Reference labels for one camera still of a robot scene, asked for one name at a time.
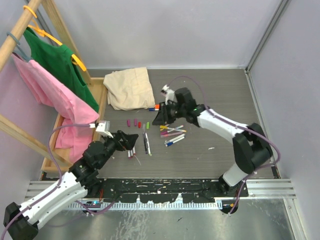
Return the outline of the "blue end white marker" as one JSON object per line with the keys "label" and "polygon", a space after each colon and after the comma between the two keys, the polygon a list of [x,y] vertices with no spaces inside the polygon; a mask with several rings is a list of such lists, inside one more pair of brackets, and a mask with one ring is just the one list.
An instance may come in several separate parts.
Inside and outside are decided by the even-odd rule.
{"label": "blue end white marker", "polygon": [[166,143],[165,146],[166,146],[166,147],[169,147],[169,146],[171,146],[171,145],[173,145],[173,144],[175,144],[175,143],[183,140],[184,138],[185,138],[185,136],[182,136],[182,137],[180,137],[180,138],[177,138],[177,139],[175,139],[175,140],[173,140],[173,141],[170,141],[170,142]]}

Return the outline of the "wooden clothes rack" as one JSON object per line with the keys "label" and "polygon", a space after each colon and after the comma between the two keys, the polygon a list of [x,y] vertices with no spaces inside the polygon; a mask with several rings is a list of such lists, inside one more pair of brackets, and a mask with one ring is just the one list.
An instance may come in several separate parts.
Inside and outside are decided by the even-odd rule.
{"label": "wooden clothes rack", "polygon": [[[59,46],[42,41],[47,33],[37,25],[30,25],[39,5],[45,8],[58,31]],[[107,89],[101,79],[93,81],[85,68],[79,70],[83,63],[52,0],[32,0],[25,7],[12,36],[1,46],[1,66],[9,58],[13,59],[36,100],[55,108],[58,116],[48,144],[40,143],[5,117],[0,119],[0,128],[44,156],[50,164],[42,167],[45,172],[58,169],[66,172],[92,141],[100,139],[94,130],[76,127],[76,124],[102,120]]]}

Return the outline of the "lilac pen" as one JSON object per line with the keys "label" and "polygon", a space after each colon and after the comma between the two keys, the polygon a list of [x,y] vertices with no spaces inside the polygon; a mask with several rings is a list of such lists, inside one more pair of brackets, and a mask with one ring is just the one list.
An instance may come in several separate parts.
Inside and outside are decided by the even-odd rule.
{"label": "lilac pen", "polygon": [[167,137],[171,137],[171,136],[175,136],[175,135],[179,135],[179,133],[168,133],[168,134],[162,134],[160,135],[161,138],[167,138]]}

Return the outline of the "orange black highlighter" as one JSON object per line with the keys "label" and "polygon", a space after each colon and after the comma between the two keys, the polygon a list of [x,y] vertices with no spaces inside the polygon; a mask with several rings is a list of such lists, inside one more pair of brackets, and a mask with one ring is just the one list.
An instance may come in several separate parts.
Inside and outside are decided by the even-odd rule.
{"label": "orange black highlighter", "polygon": [[160,105],[159,105],[159,104],[156,104],[155,107],[154,107],[154,109],[158,111],[158,110],[160,109]]}

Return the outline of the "dark purple clear pen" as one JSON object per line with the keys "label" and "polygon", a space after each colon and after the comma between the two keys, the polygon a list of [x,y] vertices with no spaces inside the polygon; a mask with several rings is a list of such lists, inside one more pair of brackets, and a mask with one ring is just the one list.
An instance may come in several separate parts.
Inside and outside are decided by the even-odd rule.
{"label": "dark purple clear pen", "polygon": [[143,144],[144,144],[145,154],[148,154],[147,140],[146,140],[146,135],[145,135],[144,132],[142,133],[142,138],[143,138]]}

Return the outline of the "grey end white marker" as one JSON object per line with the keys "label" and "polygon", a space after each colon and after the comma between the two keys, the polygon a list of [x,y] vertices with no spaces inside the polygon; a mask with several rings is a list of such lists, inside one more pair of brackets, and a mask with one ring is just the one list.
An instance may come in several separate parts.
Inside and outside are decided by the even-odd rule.
{"label": "grey end white marker", "polygon": [[186,135],[185,133],[180,134],[180,135],[177,135],[176,137],[174,137],[174,138],[172,138],[172,139],[170,139],[170,140],[165,141],[164,144],[166,145],[166,144],[168,144],[168,143],[170,143],[170,142],[174,142],[175,140],[178,140],[178,139],[180,139],[180,138],[184,138],[185,135]]}

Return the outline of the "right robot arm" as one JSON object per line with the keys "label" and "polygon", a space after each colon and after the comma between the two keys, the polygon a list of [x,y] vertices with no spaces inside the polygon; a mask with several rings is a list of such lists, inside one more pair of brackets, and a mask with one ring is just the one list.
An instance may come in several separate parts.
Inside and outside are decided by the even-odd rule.
{"label": "right robot arm", "polygon": [[231,197],[245,177],[273,156],[271,145],[259,124],[238,123],[205,104],[197,104],[186,87],[172,90],[165,85],[161,93],[165,100],[159,104],[153,125],[172,124],[184,118],[188,123],[209,130],[232,144],[235,163],[218,179],[219,191],[223,196]]}

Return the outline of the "beige folded cloth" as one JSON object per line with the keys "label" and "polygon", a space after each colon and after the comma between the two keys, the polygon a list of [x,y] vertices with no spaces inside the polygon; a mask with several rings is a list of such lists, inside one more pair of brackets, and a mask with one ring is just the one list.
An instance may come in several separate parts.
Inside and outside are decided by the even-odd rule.
{"label": "beige folded cloth", "polygon": [[156,105],[146,67],[114,71],[105,75],[107,103],[114,110],[148,109]]}

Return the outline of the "yellow end rainbow pen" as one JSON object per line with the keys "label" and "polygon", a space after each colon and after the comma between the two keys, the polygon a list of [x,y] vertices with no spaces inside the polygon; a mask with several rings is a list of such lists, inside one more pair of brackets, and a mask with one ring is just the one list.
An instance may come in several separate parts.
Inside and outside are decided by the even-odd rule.
{"label": "yellow end rainbow pen", "polygon": [[177,131],[177,132],[183,132],[183,133],[186,133],[187,131],[182,129],[181,127],[168,127],[168,126],[165,126],[165,125],[161,125],[160,126],[160,129],[165,129],[165,130],[169,130],[169,131]]}

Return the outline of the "yellow hanger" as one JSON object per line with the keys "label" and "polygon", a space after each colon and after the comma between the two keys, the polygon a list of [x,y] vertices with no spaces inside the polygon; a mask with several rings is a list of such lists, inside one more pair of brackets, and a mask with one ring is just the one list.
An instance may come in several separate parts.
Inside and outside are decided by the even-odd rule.
{"label": "yellow hanger", "polygon": [[[38,16],[36,15],[36,13],[35,13],[29,6],[24,5],[24,6],[23,6],[23,9],[24,9],[24,10],[27,9],[27,10],[33,15],[33,18],[31,19],[31,21],[34,23],[34,25],[29,24],[29,25],[28,25],[29,28],[35,30],[35,32],[36,32],[39,36],[41,36],[41,37],[43,37],[43,38],[45,38],[45,37],[49,38],[49,39],[52,40],[54,43],[56,43],[58,46],[62,46],[62,45],[63,45],[62,42],[60,42],[58,39],[56,39],[56,38],[53,37],[51,34],[47,33],[44,29],[41,29],[41,28],[39,27],[38,23],[36,22],[36,19],[38,18]],[[74,65],[79,66],[82,71],[85,72],[85,71],[87,70],[87,68],[85,67],[85,65],[83,64],[83,62],[82,62],[74,53],[71,55],[71,62],[72,62]]]}

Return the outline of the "green shirt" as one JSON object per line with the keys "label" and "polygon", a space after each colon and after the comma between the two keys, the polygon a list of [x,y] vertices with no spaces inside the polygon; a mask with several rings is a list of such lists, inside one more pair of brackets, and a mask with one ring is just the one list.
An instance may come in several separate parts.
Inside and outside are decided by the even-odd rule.
{"label": "green shirt", "polygon": [[24,31],[23,36],[30,47],[31,58],[98,112],[99,104],[78,68],[72,63],[73,52],[66,45],[53,46],[44,42],[29,27]]}

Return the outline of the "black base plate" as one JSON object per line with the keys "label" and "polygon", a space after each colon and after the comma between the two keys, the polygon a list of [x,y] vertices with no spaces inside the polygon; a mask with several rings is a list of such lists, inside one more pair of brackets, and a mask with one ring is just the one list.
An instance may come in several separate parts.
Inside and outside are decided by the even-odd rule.
{"label": "black base plate", "polygon": [[86,198],[101,198],[105,203],[154,204],[173,203],[182,197],[184,204],[213,203],[215,198],[247,197],[248,191],[239,191],[240,184],[222,190],[217,179],[205,178],[100,178],[100,183],[88,191]]}

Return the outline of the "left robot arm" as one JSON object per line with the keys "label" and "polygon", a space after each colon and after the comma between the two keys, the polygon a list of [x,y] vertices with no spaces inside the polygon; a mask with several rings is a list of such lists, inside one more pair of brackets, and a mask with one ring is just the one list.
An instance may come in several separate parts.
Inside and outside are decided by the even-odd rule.
{"label": "left robot arm", "polygon": [[4,232],[14,240],[32,240],[51,218],[69,204],[100,193],[99,170],[116,151],[131,151],[138,134],[121,130],[109,133],[104,142],[93,141],[67,172],[38,195],[21,204],[12,202],[4,213]]}

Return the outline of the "green cap rainbow pen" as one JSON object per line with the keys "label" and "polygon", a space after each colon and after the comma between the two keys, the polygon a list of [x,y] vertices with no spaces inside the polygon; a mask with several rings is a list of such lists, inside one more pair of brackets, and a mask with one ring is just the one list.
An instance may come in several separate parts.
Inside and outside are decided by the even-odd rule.
{"label": "green cap rainbow pen", "polygon": [[146,139],[147,154],[149,156],[152,156],[151,147],[150,147],[150,141],[149,141],[148,134],[146,132],[145,132],[145,139]]}

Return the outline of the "grey hanger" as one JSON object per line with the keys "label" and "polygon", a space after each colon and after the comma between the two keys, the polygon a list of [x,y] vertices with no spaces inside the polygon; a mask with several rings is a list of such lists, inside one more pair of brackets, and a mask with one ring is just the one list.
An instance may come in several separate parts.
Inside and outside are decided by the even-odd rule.
{"label": "grey hanger", "polygon": [[20,55],[20,57],[25,60],[26,62],[29,62],[32,58],[30,56],[28,56],[24,50],[20,47],[20,41],[9,31],[6,32],[6,35],[11,37],[15,43],[16,43],[16,48],[17,50],[14,50],[13,52],[16,54],[16,55]]}

